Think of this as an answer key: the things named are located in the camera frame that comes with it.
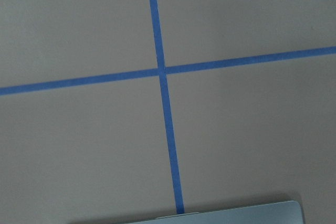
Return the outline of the left vertical blue tape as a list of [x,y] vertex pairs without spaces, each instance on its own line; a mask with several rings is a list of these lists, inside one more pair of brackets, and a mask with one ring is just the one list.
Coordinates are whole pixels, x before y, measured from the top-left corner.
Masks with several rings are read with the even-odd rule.
[[159,6],[158,6],[158,0],[149,0],[149,2],[150,2],[150,11],[152,19],[154,45],[156,52],[157,70],[160,82],[166,141],[169,152],[169,162],[171,169],[175,208],[177,214],[183,214],[185,213],[185,209],[184,209],[182,185],[180,179],[179,163],[176,151],[174,125],[172,120],[172,112],[170,104],[170,94],[167,82],[163,40],[162,40],[161,24],[159,17]]

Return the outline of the silver grey laptop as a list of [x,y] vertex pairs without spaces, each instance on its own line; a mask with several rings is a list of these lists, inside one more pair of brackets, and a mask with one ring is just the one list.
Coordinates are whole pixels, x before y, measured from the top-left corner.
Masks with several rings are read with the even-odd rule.
[[288,223],[304,224],[301,206],[289,200],[269,204],[238,207],[208,212],[193,212],[174,216],[142,220],[140,224],[250,224],[250,223]]

